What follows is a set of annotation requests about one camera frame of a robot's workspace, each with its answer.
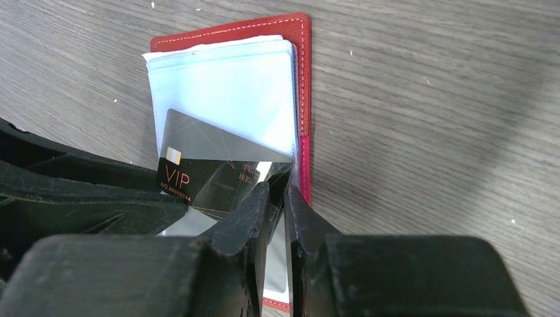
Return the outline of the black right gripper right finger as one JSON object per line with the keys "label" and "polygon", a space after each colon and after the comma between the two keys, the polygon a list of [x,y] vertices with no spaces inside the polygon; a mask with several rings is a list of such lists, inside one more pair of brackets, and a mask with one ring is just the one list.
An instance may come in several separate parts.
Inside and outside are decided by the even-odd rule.
{"label": "black right gripper right finger", "polygon": [[343,234],[290,186],[292,316],[527,316],[496,249],[474,236]]}

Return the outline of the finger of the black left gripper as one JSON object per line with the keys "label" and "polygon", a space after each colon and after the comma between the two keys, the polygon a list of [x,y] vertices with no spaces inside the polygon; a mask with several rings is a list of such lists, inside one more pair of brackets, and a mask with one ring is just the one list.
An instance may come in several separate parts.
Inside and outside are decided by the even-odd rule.
{"label": "finger of the black left gripper", "polygon": [[186,202],[160,193],[154,170],[101,157],[1,121],[1,278],[57,234],[156,235]]}

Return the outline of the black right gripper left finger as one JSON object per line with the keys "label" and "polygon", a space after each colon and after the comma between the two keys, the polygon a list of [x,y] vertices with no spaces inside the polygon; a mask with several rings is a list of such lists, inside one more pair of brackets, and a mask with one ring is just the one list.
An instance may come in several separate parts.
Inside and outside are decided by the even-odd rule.
{"label": "black right gripper left finger", "polygon": [[58,235],[25,253],[2,316],[260,316],[269,185],[198,236]]}

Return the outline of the red leather card holder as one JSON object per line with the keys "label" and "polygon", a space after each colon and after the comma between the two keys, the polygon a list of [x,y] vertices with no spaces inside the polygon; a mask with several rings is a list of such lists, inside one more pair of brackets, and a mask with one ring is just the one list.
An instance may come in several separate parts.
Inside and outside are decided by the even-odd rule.
{"label": "red leather card holder", "polygon": [[[308,185],[309,45],[309,19],[295,13],[154,38],[143,54],[159,158],[173,109],[293,159],[279,217],[269,217],[267,250],[280,246],[285,190]],[[223,220],[186,206],[164,237],[198,236]]]}

